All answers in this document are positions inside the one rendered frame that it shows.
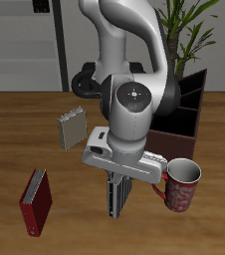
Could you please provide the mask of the red patterned mug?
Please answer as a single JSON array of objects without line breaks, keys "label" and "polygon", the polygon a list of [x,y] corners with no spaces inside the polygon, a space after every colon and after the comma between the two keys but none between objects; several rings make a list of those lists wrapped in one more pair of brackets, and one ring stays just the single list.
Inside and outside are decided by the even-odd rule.
[{"label": "red patterned mug", "polygon": [[166,172],[161,176],[165,180],[165,191],[160,191],[155,184],[152,188],[164,200],[167,208],[183,212],[191,203],[200,177],[198,164],[187,158],[176,158],[168,163]]}]

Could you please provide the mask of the red book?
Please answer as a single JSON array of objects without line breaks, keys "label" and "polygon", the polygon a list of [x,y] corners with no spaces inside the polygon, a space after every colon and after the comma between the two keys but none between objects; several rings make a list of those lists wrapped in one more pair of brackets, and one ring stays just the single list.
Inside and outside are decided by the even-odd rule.
[{"label": "red book", "polygon": [[47,171],[34,169],[19,199],[22,216],[30,236],[41,235],[52,202]]}]

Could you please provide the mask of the black binders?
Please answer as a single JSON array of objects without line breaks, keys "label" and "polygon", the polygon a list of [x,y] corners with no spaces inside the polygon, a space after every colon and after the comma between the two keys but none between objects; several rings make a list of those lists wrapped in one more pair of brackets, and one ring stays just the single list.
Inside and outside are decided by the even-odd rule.
[{"label": "black binders", "polygon": [[49,13],[49,0],[32,0],[33,10],[35,13]]}]

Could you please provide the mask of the dark brown desk caddy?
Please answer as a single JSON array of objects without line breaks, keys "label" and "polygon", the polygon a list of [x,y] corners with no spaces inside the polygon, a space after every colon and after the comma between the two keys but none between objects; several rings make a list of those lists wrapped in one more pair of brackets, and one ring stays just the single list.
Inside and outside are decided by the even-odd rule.
[{"label": "dark brown desk caddy", "polygon": [[202,70],[179,81],[180,105],[171,115],[152,119],[146,150],[161,154],[168,161],[193,157],[206,75],[207,70]]}]

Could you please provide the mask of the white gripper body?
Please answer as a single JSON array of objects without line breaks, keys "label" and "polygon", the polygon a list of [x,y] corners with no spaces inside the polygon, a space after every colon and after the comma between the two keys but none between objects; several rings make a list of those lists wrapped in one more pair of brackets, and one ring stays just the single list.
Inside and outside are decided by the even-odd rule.
[{"label": "white gripper body", "polygon": [[153,184],[160,182],[162,171],[167,167],[167,160],[162,155],[149,151],[145,151],[142,158],[134,165],[120,165],[109,158],[87,151],[83,152],[82,161],[91,166]]}]

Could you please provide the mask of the green pot plant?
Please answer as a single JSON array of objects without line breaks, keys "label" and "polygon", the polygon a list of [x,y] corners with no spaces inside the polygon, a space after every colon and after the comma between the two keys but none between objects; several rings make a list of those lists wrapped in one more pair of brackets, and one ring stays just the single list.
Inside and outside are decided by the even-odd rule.
[{"label": "green pot plant", "polygon": [[187,10],[185,0],[166,0],[164,3],[166,13],[159,9],[159,13],[162,15],[162,25],[166,31],[165,37],[172,68],[178,80],[183,78],[185,64],[190,60],[198,60],[196,53],[199,50],[215,44],[215,41],[210,41],[213,28],[198,36],[203,21],[189,27],[189,24],[201,13],[219,2],[219,0],[207,0],[200,4],[200,1],[197,0]]}]

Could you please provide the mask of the white shelf unit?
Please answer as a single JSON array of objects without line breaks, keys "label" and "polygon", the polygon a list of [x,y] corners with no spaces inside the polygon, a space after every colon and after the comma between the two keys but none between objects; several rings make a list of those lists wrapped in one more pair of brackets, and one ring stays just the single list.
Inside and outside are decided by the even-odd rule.
[{"label": "white shelf unit", "polygon": [[0,0],[0,92],[69,89],[61,0],[35,13],[32,0]]}]

